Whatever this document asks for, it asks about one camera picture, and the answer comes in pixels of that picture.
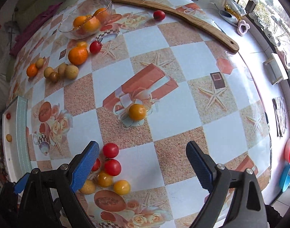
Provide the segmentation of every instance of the cherry tomato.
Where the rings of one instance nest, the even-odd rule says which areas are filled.
[[[100,52],[100,50],[102,49],[102,43],[95,40],[91,43],[91,45],[89,46],[89,51],[92,54],[97,54]]]
[[[153,13],[153,18],[157,21],[162,21],[163,19],[165,19],[165,17],[165,13],[161,10],[157,10]]]
[[[103,154],[106,158],[113,159],[119,154],[119,147],[114,143],[107,143],[103,146]]]
[[[117,181],[113,185],[113,190],[120,196],[126,195],[130,192],[130,184],[126,180]]]
[[[111,212],[101,212],[100,213],[100,217],[102,220],[106,220],[106,221],[111,221],[111,222],[115,222],[115,217]]]
[[[109,187],[113,183],[113,177],[102,170],[97,175],[97,183],[103,188]]]
[[[100,160],[97,158],[92,167],[92,171],[97,171],[100,168]]]
[[[117,176],[121,173],[122,166],[116,159],[110,159],[105,163],[105,172],[111,176]]]

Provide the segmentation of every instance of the pink slipper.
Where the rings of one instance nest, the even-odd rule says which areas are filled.
[[[238,22],[238,28],[237,32],[240,36],[244,36],[245,33],[247,33],[248,29],[250,29],[250,26],[246,21],[241,20]]]

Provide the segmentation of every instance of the metal screw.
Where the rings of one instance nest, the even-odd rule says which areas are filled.
[[[250,175],[254,173],[253,170],[252,170],[252,169],[249,169],[249,168],[246,169],[246,172],[247,172],[248,174],[250,174]]]
[[[69,167],[68,164],[62,164],[62,165],[60,166],[60,168],[61,168],[62,170],[67,170],[68,167]]]
[[[34,169],[31,171],[31,173],[32,173],[32,174],[36,174],[36,173],[38,173],[38,170],[39,170],[38,168],[34,168]]]
[[[223,164],[217,164],[217,167],[220,170],[224,170],[225,169],[225,165],[223,165]]]

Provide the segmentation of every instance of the tree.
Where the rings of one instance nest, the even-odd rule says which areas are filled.
[[[274,5],[274,0],[265,0],[266,4],[269,6],[273,6]]]

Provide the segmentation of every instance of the checkered tablecloth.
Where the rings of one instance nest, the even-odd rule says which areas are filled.
[[[214,25],[191,0],[151,1]],[[256,169],[261,188],[266,187],[268,126],[245,63],[239,54],[231,54],[177,18],[167,15],[156,22],[151,10],[113,4],[114,21],[87,38],[88,44],[102,38],[101,52],[79,66],[76,80],[46,81],[44,69],[69,63],[69,50],[82,41],[69,40],[57,30],[78,4],[43,25],[15,64],[9,101],[16,95],[28,98],[27,138],[33,167],[56,169],[91,140],[101,148],[108,142],[118,144],[121,150],[116,159],[122,172],[114,181],[125,179],[131,184],[131,193],[119,199],[126,203],[125,209],[112,212],[98,207],[93,194],[78,195],[94,223],[112,222],[116,227],[189,227],[208,195],[185,155],[190,140],[229,169],[246,165]],[[46,58],[45,65],[34,79],[28,79],[26,68],[38,57]],[[158,102],[158,110],[147,116],[144,125],[124,129],[102,107],[103,100],[150,63],[172,77],[178,88]],[[45,116],[49,119],[41,122]],[[49,137],[48,154],[39,147],[41,134]]]

